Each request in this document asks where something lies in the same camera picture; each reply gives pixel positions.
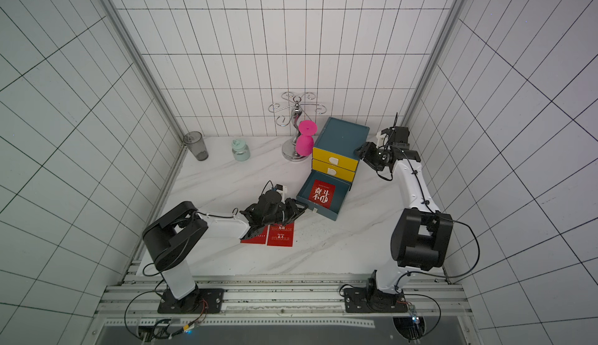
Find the red postcard large characters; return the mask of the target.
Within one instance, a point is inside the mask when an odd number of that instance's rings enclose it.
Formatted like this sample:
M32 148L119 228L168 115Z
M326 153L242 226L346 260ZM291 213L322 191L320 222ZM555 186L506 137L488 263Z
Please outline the red postcard large characters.
M326 209L331 207L336 186L321 180L315 180L311 188L308 200Z

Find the teal bottom drawer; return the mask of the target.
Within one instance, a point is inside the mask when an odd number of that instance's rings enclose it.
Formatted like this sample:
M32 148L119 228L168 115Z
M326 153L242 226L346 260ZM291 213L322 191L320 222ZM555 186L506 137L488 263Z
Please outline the teal bottom drawer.
M352 184L312 170L296 200L323 217L336 221Z

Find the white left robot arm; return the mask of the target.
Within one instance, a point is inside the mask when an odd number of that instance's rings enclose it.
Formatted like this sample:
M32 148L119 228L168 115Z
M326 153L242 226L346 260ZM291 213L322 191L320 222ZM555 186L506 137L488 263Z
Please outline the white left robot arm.
M307 209L297 200L283 198L275 188L232 215L202 212L184 201L147 226L142 240L167 292L181 301L197 290L186 258L200 239L253 239L270 225L294 223Z

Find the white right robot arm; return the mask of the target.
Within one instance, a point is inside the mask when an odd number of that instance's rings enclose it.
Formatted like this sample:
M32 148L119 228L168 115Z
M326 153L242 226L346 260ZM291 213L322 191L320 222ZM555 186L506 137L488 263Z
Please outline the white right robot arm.
M387 294L401 292L416 273L442 267L453 232L453 219L434 203L408 136L403 128L385 129L376 143L355 150L379 178L398 186L404 206L390 237L390 260L370 278L373 289Z

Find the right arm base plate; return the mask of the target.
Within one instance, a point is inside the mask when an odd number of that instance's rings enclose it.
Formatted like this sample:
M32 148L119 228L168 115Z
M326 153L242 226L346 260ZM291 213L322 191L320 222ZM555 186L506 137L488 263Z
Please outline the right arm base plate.
M339 293L344 299L346 313L408 313L409 311L403 295L389 294L367 287L353 287L349 284L342 286Z

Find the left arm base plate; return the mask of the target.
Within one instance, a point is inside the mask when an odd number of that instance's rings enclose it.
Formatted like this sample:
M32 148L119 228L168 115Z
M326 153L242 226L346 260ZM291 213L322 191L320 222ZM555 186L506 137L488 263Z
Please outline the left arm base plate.
M166 315L217 314L221 312L224 292L221 288L196 288L184 298L176 299L168 288L161 296L157 312Z

